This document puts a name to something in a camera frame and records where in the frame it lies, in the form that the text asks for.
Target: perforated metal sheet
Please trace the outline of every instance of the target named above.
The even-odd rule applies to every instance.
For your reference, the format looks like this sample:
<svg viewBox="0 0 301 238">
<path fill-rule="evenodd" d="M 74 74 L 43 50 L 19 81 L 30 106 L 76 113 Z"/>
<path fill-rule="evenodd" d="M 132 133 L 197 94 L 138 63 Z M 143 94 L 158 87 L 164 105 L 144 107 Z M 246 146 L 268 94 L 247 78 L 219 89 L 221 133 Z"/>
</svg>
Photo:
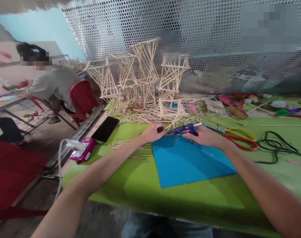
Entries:
<svg viewBox="0 0 301 238">
<path fill-rule="evenodd" d="M 181 92 L 301 92 L 301 1 L 297 3 L 298 52 L 241 51 L 242 3 L 238 0 L 85 0 L 61 5 L 87 60 L 129 52 L 156 37 L 157 30 L 180 30 L 181 53 L 189 54 Z M 161 74 L 161 62 L 155 65 Z M 113 77 L 117 79 L 114 67 Z"/>
</svg>

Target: scissor handle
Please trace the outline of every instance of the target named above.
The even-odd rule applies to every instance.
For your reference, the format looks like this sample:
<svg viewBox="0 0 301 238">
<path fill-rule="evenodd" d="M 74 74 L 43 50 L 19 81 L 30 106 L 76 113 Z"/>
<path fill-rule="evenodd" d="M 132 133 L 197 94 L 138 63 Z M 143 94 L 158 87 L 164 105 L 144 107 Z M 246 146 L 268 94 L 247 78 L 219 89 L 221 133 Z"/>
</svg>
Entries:
<svg viewBox="0 0 301 238">
<path fill-rule="evenodd" d="M 252 140 L 249 140 L 249 139 L 246 139 L 246 138 L 243 138 L 243 137 L 237 137 L 237 136 L 227 135 L 227 134 L 223 134 L 223 136 L 224 136 L 226 139 L 228 139 L 228 140 L 230 140 L 231 142 L 233 142 L 238 148 L 241 148 L 241 149 L 243 149 L 243 150 L 254 151 L 254 150 L 258 150 L 258 149 L 259 149 L 258 144 L 257 144 L 256 142 L 252 141 Z M 252 147 L 252 148 L 244 147 L 244 146 L 242 146 L 242 145 L 240 145 L 240 144 L 237 144 L 237 143 L 236 143 L 234 140 L 232 140 L 231 138 L 237 139 L 237 140 L 241 140 L 241 141 L 245 141 L 245 142 L 247 142 L 247 143 L 250 143 L 250 144 L 253 145 L 253 147 Z"/>
<path fill-rule="evenodd" d="M 230 132 L 238 137 L 241 137 L 241 138 L 244 138 L 244 139 L 247 139 L 247 140 L 251 140 L 251 141 L 254 141 L 256 142 L 257 141 L 257 138 L 254 134 L 242 129 L 242 128 L 236 128 L 236 127 L 229 127 L 229 128 L 226 128 L 225 131 L 227 132 Z"/>
</svg>

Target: dark hair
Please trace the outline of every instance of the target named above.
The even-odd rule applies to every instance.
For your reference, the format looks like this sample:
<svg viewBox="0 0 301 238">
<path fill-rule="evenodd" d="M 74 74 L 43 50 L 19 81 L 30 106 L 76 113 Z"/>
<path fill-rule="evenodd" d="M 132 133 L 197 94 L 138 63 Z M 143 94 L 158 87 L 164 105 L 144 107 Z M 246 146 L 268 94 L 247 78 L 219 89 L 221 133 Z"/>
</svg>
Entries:
<svg viewBox="0 0 301 238">
<path fill-rule="evenodd" d="M 49 53 L 37 45 L 19 42 L 16 49 L 20 54 L 20 59 L 27 62 L 27 65 L 32 65 L 33 61 L 51 61 Z"/>
</svg>

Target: concrete floor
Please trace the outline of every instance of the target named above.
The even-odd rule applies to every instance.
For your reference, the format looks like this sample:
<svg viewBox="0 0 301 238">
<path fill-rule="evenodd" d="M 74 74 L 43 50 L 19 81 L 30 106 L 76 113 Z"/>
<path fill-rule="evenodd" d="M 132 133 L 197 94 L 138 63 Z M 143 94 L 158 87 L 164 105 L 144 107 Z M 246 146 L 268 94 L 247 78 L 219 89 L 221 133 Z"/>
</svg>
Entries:
<svg viewBox="0 0 301 238">
<path fill-rule="evenodd" d="M 9 109 L 10 112 L 16 115 L 31 113 L 34 110 L 39 110 L 32 106 L 30 109 L 20 111 L 19 106 L 14 106 Z M 70 121 L 68 116 L 63 111 L 62 115 Z M 26 129 L 27 126 L 19 123 L 21 129 Z M 42 123 L 31 132 L 31 135 L 25 136 L 27 141 L 22 146 L 23 149 L 38 153 L 44 158 L 50 159 L 58 150 L 59 143 L 62 139 L 68 138 L 74 130 L 64 121 L 56 124 L 48 125 L 47 122 Z M 32 191 L 23 199 L 22 206 L 29 209 L 48 210 L 55 198 L 58 181 L 41 179 Z M 127 220 L 130 209 L 122 207 L 112 207 L 106 204 L 87 201 L 77 237 L 103 237 L 117 238 L 121 237 L 122 229 Z M 0 238 L 27 238 L 32 235 L 36 227 L 39 225 L 43 217 L 13 219 L 4 221 L 0 224 Z M 221 229 L 213 229 L 214 237 L 254 237 L 247 234 L 234 233 Z"/>
</svg>

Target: gray shirt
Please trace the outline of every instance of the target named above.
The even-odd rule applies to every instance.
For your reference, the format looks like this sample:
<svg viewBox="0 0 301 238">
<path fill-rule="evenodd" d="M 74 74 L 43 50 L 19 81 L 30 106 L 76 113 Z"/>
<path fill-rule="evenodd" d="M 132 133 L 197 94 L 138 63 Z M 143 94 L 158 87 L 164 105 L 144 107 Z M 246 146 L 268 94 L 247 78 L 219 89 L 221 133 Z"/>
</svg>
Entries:
<svg viewBox="0 0 301 238">
<path fill-rule="evenodd" d="M 70 88 L 81 79 L 72 69 L 62 66 L 53 65 L 52 71 L 39 76 L 27 91 L 34 97 L 50 100 L 54 94 L 59 100 L 64 101 L 66 108 L 73 112 L 78 112 L 72 104 L 69 91 Z"/>
</svg>

